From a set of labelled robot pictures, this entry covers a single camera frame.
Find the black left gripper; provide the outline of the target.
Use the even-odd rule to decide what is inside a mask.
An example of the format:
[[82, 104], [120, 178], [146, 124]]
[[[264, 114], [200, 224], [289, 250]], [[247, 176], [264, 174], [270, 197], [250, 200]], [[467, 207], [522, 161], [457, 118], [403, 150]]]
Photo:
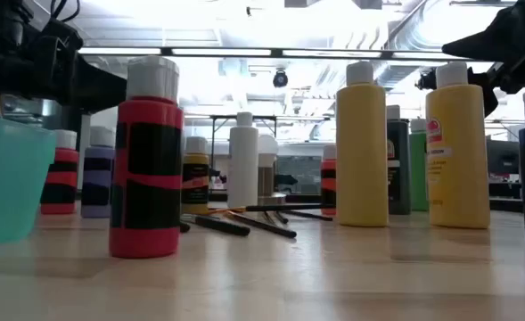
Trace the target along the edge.
[[83, 112], [99, 112], [124, 102], [127, 80], [89, 64], [78, 55], [83, 44], [76, 29], [49, 20], [34, 36], [34, 60], [19, 57], [24, 64], [19, 95], [50, 98]]

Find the small red striped paint bottle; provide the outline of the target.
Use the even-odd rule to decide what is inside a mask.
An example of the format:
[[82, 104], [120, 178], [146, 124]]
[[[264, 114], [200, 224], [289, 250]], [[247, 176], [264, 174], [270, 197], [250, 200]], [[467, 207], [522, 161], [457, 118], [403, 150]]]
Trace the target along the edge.
[[66, 215], [76, 210], [79, 152], [78, 134], [55, 129], [56, 147], [40, 200], [43, 215]]
[[158, 258], [177, 250], [184, 133], [178, 82], [177, 65], [165, 57], [138, 57], [127, 65], [111, 186], [113, 257]]

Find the small purple striped paint bottle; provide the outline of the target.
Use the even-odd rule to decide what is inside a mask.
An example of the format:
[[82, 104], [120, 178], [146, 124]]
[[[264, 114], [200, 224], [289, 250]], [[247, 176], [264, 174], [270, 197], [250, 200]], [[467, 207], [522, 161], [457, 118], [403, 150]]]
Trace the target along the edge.
[[111, 214], [111, 185], [115, 160], [115, 131], [90, 128], [90, 143], [85, 149], [81, 210], [83, 218], [108, 218]]

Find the large yellow paint bottle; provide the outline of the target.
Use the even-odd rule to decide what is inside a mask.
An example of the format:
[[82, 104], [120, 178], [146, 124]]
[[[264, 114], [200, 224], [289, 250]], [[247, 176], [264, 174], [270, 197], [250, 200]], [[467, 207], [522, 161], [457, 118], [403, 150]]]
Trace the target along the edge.
[[387, 119], [384, 89], [370, 62], [346, 68], [336, 94], [337, 220], [344, 226], [389, 223]]
[[465, 62], [435, 70], [426, 95], [427, 183], [434, 226], [487, 229], [490, 224], [484, 97], [468, 82]]

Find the large green paint bottle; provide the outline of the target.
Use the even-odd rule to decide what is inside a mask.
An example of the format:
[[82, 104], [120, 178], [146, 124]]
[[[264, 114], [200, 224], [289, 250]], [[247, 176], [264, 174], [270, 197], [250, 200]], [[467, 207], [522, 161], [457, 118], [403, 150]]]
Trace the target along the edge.
[[410, 121], [411, 209], [429, 209], [426, 179], [426, 120]]

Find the large dark paint bottle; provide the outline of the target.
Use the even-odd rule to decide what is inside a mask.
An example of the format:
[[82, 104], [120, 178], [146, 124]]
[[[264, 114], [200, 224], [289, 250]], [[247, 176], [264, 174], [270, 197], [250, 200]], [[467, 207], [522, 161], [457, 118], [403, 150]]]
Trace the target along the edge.
[[387, 107], [387, 159], [390, 215], [411, 211], [408, 121], [400, 117], [400, 107]]

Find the small yellow striped paint bottle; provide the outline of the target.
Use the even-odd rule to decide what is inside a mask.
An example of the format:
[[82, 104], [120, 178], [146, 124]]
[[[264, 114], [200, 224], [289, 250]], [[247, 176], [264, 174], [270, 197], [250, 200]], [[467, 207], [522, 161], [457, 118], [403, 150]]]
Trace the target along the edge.
[[206, 214], [209, 211], [209, 156], [205, 137], [186, 138], [182, 175], [182, 212]]

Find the small orange striped paint bottle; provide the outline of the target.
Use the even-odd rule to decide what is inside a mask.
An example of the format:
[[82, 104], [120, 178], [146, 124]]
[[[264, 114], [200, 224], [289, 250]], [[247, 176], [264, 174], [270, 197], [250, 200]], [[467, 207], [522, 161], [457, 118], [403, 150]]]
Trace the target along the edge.
[[324, 146], [321, 162], [321, 201], [328, 205], [322, 209], [325, 216], [336, 215], [336, 145], [328, 144]]

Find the large white paint bottle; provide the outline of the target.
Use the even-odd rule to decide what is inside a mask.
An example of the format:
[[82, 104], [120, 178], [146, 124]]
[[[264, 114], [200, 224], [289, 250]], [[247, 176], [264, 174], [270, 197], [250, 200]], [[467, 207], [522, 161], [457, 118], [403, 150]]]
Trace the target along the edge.
[[236, 114], [230, 129], [227, 204], [231, 208], [258, 202], [258, 130], [249, 111]]

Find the black computer monitor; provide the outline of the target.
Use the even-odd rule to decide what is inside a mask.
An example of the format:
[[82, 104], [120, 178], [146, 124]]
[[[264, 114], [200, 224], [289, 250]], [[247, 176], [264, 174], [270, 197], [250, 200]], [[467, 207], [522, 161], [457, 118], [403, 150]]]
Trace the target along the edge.
[[486, 147], [489, 174], [510, 175], [520, 173], [520, 146], [518, 142], [488, 139]]

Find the teal plastic tray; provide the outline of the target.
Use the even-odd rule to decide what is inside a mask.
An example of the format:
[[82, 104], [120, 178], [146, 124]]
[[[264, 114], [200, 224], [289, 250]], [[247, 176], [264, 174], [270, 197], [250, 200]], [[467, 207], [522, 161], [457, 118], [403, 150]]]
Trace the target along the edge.
[[55, 143], [52, 130], [0, 118], [0, 243], [34, 226]]

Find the long overhead light bar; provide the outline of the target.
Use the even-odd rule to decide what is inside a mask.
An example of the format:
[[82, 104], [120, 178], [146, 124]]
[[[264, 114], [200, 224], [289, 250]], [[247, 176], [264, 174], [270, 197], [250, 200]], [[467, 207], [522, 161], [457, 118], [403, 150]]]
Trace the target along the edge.
[[173, 57], [231, 57], [272, 59], [316, 59], [316, 60], [381, 60], [381, 61], [427, 61], [427, 62], [472, 62], [472, 59], [454, 57], [439, 51], [393, 51], [393, 50], [349, 50], [319, 48], [263, 48], [222, 46], [88, 46], [80, 54], [93, 56], [143, 56], [161, 55]]

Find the brass table lamp with bulb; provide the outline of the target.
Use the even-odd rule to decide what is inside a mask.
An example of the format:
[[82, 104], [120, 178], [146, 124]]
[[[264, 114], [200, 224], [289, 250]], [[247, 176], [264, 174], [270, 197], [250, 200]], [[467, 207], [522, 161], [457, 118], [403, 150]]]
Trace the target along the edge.
[[275, 161], [278, 143], [271, 135], [258, 137], [258, 205], [285, 204], [285, 195], [275, 191]]

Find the black long gold-ferrule paintbrush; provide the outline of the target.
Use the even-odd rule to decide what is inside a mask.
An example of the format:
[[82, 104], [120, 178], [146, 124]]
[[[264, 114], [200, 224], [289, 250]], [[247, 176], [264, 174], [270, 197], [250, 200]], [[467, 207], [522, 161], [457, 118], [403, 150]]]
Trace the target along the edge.
[[297, 237], [297, 233], [295, 231], [292, 231], [292, 230], [287, 229], [287, 228], [283, 228], [283, 227], [280, 227], [280, 226], [276, 226], [276, 225], [268, 224], [268, 223], [265, 223], [265, 222], [262, 222], [262, 221], [258, 221], [256, 219], [249, 218], [249, 217], [243, 216], [241, 214], [238, 214], [238, 213], [235, 213], [235, 212], [232, 212], [232, 211], [228, 211], [226, 213], [226, 215], [229, 218], [232, 218], [232, 219], [234, 219], [234, 220], [236, 220], [236, 221], [238, 221], [240, 223], [246, 224], [247, 226], [256, 227], [256, 228], [262, 229], [264, 231], [270, 232], [272, 234], [280, 235], [280, 236], [287, 237], [287, 238], [290, 238], [290, 239], [294, 239], [294, 238]]

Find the black gold-ferrule flat paintbrush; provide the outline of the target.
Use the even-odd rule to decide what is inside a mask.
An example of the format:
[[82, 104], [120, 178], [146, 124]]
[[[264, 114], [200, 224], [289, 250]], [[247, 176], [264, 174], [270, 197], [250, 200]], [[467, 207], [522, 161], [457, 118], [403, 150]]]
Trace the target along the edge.
[[323, 204], [276, 204], [276, 205], [251, 205], [243, 206], [236, 208], [218, 208], [208, 210], [205, 214], [202, 215], [216, 215], [223, 212], [257, 212], [257, 211], [286, 211], [286, 210], [320, 210], [320, 209], [330, 209], [332, 206], [323, 205]]

